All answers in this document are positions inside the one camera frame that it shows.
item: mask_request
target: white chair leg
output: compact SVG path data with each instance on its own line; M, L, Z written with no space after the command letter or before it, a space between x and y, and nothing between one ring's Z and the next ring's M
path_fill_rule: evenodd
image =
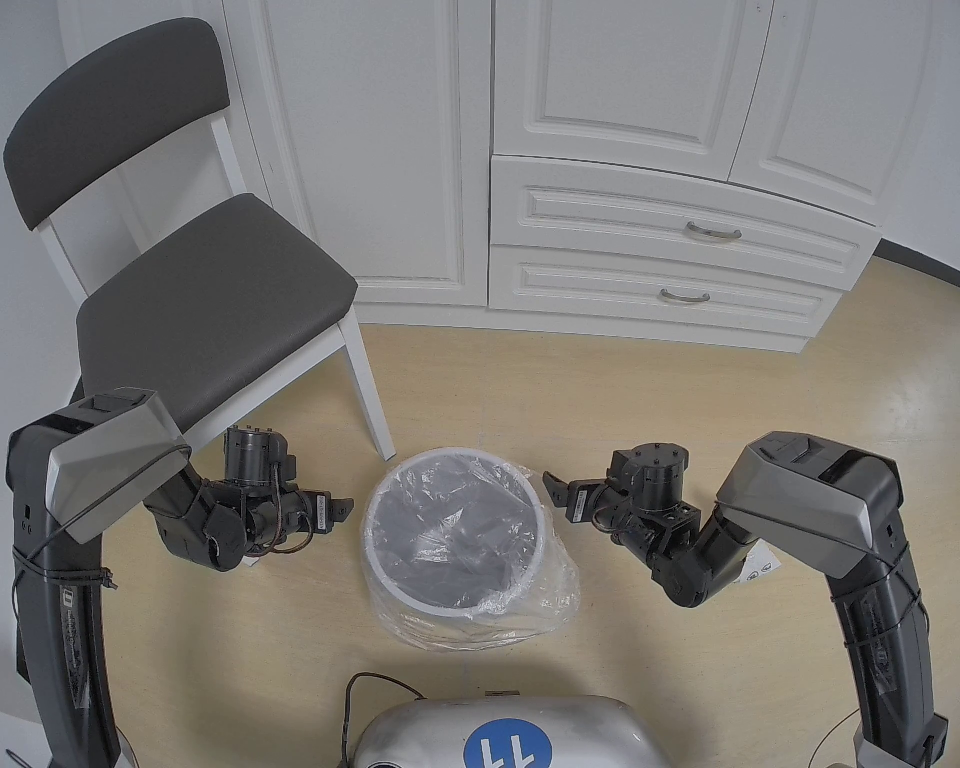
M370 360L367 358L367 348L363 345L363 336L360 335L360 325L357 323L357 315L353 307L338 326L347 343L350 375L353 378L357 396L360 398L367 426L373 435L373 443L383 460L390 461L396 456L394 439L390 437L390 427L387 425L387 417L380 404L380 395L376 391L376 382L373 381L373 371L370 370Z

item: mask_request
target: blue circular logo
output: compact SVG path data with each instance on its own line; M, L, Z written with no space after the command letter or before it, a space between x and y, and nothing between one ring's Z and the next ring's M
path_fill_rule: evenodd
M553 745L546 733L526 720L493 720L467 739L467 768L550 768Z

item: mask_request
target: wooden floor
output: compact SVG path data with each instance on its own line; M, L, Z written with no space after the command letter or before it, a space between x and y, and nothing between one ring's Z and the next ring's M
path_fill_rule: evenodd
M743 446L802 430L900 464L903 517L932 619L937 709L960 723L960 290L874 261L801 355L624 339L365 326L395 461L472 445L566 478L602 476L611 453L652 441L690 450L685 496L704 510ZM152 518L107 535L109 674L117 721L144 768L335 768L354 672L400 677L429 697L600 694L636 708L678 766L806 766L855 706L824 579L783 568L702 608L674 607L650 574L589 527L561 533L580 566L569 627L498 651L430 655L372 615L358 531L387 467L346 367L334 358L247 420L282 432L300 483L358 511L296 557L207 571L167 555ZM222 476L221 447L196 459ZM405 700L355 693L354 734ZM855 720L816 765L852 762ZM943 766L960 765L960 734Z

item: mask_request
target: white drawer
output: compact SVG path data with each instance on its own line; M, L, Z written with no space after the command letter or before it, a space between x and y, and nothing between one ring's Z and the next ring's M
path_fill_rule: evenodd
M689 226L736 239L698 234ZM751 189L598 163L494 156L491 244L623 253L850 290L876 228Z
M700 303L671 299L662 292ZM843 292L721 267L614 253L491 246L490 307L813 337Z

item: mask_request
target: clear tape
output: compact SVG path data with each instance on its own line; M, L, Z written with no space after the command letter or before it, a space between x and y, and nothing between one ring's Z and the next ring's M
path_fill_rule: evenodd
M580 576L542 498L528 469L468 448L391 471L363 530L380 623L431 651L497 648L562 627L580 607Z

